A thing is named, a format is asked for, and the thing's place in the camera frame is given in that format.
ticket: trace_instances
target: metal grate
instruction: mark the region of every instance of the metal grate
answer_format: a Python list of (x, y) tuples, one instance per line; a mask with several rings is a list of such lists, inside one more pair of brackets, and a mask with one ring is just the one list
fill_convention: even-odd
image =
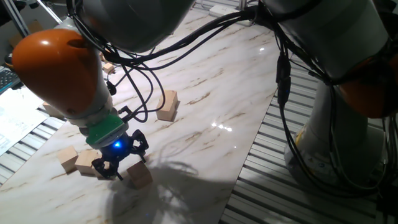
[[(318, 80), (292, 65), (286, 119), (295, 134), (309, 119)], [(376, 196), (340, 199), (295, 181), (285, 167), (286, 137), (276, 94), (262, 121), (220, 223), (377, 223)], [(380, 119), (369, 125), (382, 128)]]
[(47, 119), (0, 156), (0, 187), (66, 122), (50, 117), (43, 106), (37, 110)]

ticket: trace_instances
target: wooden block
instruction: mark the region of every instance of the wooden block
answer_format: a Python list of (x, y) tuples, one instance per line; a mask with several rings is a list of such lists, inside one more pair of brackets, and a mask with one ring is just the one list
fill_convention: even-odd
[(84, 150), (81, 152), (75, 163), (80, 174), (94, 175), (94, 171), (92, 169), (93, 165), (91, 162), (93, 162), (97, 157), (97, 150)]
[(108, 62), (108, 61), (105, 59), (105, 57), (104, 57), (104, 53), (102, 53), (102, 52), (99, 53), (99, 58), (101, 59), (102, 62), (105, 62), (105, 63)]
[(129, 174), (132, 183), (137, 187), (137, 189), (141, 189), (152, 183), (153, 181), (148, 168), (142, 161), (128, 168), (127, 173)]
[(44, 102), (43, 103), (43, 107), (46, 110), (46, 112), (54, 117), (54, 118), (58, 118), (58, 119), (63, 119), (64, 115), (61, 114), (61, 112), (59, 112), (57, 109), (55, 109), (54, 107), (52, 107), (51, 105), (49, 105), (48, 103)]
[(104, 66), (102, 66), (102, 69), (104, 70), (104, 72), (106, 72), (107, 74), (111, 71), (113, 71), (112, 73), (115, 73), (114, 71), (114, 66), (111, 63), (106, 63), (104, 64)]
[(62, 149), (58, 152), (57, 156), (66, 173), (76, 170), (75, 162), (78, 158), (78, 155), (73, 146)]
[[(165, 90), (164, 91), (166, 101), (161, 110), (156, 111), (157, 119), (164, 121), (171, 121), (173, 119), (175, 113), (175, 107), (177, 105), (177, 92), (173, 90)], [(157, 107), (162, 106), (163, 96), (160, 96), (159, 103)]]

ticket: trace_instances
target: black cable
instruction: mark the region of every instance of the black cable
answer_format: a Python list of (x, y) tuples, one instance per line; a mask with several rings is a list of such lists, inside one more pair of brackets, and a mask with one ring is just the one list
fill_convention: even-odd
[(141, 106), (144, 107), (144, 119), (139, 119), (139, 118), (137, 118), (136, 116), (134, 116), (133, 118), (134, 118), (136, 121), (140, 122), (140, 123), (145, 123), (145, 122), (147, 122), (147, 120), (148, 120), (148, 109), (147, 109), (147, 105), (146, 105), (146, 102), (145, 102), (145, 100), (144, 100), (144, 97), (142, 97), (141, 92), (139, 91), (137, 85), (134, 83), (134, 80), (131, 78), (131, 76), (130, 76), (130, 74), (128, 73), (126, 67), (125, 67), (124, 65), (122, 65), (122, 68), (123, 68), (124, 72), (126, 72), (127, 78), (129, 79), (129, 81), (130, 81), (132, 87), (133, 87), (134, 90), (136, 91), (136, 93), (137, 93), (139, 99), (141, 100), (141, 103), (142, 103)]
[[(297, 149), (297, 146), (295, 145), (295, 142), (294, 142), (294, 140), (293, 140), (292, 135), (290, 134), (289, 127), (287, 126), (286, 118), (285, 118), (285, 113), (284, 113), (284, 107), (280, 105), (280, 106), (279, 106), (279, 111), (280, 111), (280, 116), (281, 116), (281, 118), (282, 118), (282, 123), (283, 123), (283, 125), (284, 125), (284, 129), (285, 129), (285, 135), (286, 135), (286, 139), (287, 139), (287, 144), (289, 145), (289, 148), (290, 148), (290, 150), (291, 150), (293, 156), (297, 159), (297, 158), (299, 158), (301, 155), (300, 155), (299, 150)], [(324, 189), (323, 187), (321, 187), (320, 185), (318, 185), (318, 183), (316, 183), (316, 182), (314, 181), (314, 179), (317, 180), (319, 183), (321, 183), (321, 184), (323, 184), (323, 185), (327, 185), (327, 186), (329, 186), (329, 187), (335, 188), (336, 186), (331, 185), (331, 184), (329, 184), (329, 183), (326, 183), (326, 182), (320, 180), (317, 176), (315, 176), (315, 175), (309, 170), (309, 168), (306, 166), (305, 163), (302, 164), (302, 163), (299, 161), (299, 164), (300, 164), (300, 168), (301, 168), (302, 172), (303, 172), (304, 175), (307, 177), (307, 179), (308, 179), (318, 190), (320, 190), (320, 191), (322, 191), (322, 192), (324, 192), (324, 193), (326, 193), (326, 194), (329, 194), (329, 195), (332, 195), (332, 196), (335, 196), (335, 197), (342, 197), (342, 198), (360, 198), (360, 197), (365, 197), (365, 196), (372, 195), (372, 194), (375, 194), (375, 193), (376, 193), (376, 192), (368, 192), (368, 193), (363, 193), (363, 194), (340, 195), (340, 194), (336, 194), (336, 193), (334, 193), (334, 192), (330, 192), (329, 190), (326, 190), (326, 189)]]
[(186, 57), (187, 55), (189, 55), (190, 53), (192, 53), (194, 50), (196, 50), (197, 48), (199, 48), (201, 45), (203, 45), (205, 42), (207, 42), (208, 40), (210, 40), (211, 38), (213, 38), (215, 35), (219, 34), (221, 31), (225, 30), (227, 27), (229, 27), (230, 25), (234, 24), (235, 22), (241, 21), (242, 19), (233, 19), (231, 21), (228, 21), (224, 24), (223, 27), (219, 28), (218, 30), (214, 31), (214, 33), (210, 34), (208, 37), (204, 38), (201, 42), (199, 42), (198, 44), (196, 44), (194, 47), (192, 47), (190, 50), (188, 50), (187, 52), (185, 52), (183, 55), (179, 56), (178, 58), (176, 58), (175, 60), (166, 63), (165, 65), (161, 65), (159, 67), (154, 67), (154, 68), (142, 68), (142, 67), (135, 67), (136, 69), (140, 69), (140, 70), (160, 70), (163, 69), (165, 67), (168, 67), (176, 62), (178, 62), (179, 60), (183, 59), (184, 57)]
[[(149, 67), (148, 67), (146, 64), (143, 63), (142, 65), (143, 65), (144, 67), (146, 67), (146, 68), (149, 69)], [(158, 83), (159, 88), (160, 88), (160, 91), (161, 91), (161, 93), (162, 93), (162, 97), (163, 97), (163, 99), (165, 99), (165, 92), (164, 92), (163, 86), (162, 86), (162, 84), (161, 84), (159, 78), (157, 77), (157, 75), (156, 75), (152, 70), (149, 69), (149, 71), (150, 71), (150, 73), (152, 74), (152, 76), (156, 79), (156, 82)], [(164, 107), (164, 105), (165, 105), (165, 100), (162, 101), (162, 104), (161, 104), (158, 108), (156, 108), (156, 109), (154, 109), (154, 110), (149, 110), (148, 113), (156, 112), (156, 111), (158, 111), (158, 110), (161, 110), (161, 109)], [(132, 113), (126, 118), (126, 121), (129, 121), (131, 118), (135, 117), (137, 114), (140, 114), (140, 113), (144, 113), (144, 112), (145, 112), (145, 111), (138, 111), (140, 108), (137, 108), (134, 112), (132, 112)]]

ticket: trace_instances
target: white marble table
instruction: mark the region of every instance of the white marble table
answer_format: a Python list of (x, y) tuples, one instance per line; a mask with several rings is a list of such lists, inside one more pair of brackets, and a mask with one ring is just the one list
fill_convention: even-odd
[[(213, 18), (191, 11), (166, 47)], [(161, 65), (186, 49), (158, 58)], [(78, 128), (66, 123), (0, 188), (0, 223), (217, 223), (274, 95), (279, 51), (273, 33), (233, 25), (187, 58), (157, 72), (165, 89), (180, 101), (173, 123), (150, 114), (146, 124), (132, 120), (128, 131), (147, 137), (147, 166), (154, 182), (142, 190), (129, 180), (98, 180), (66, 175), (57, 151), (74, 145), (89, 149)], [(111, 80), (123, 75), (118, 72)], [(149, 85), (132, 72), (147, 95)], [(160, 96), (155, 89), (149, 107)], [(139, 100), (127, 80), (114, 96), (117, 109)], [(139, 160), (129, 156), (119, 171)]]

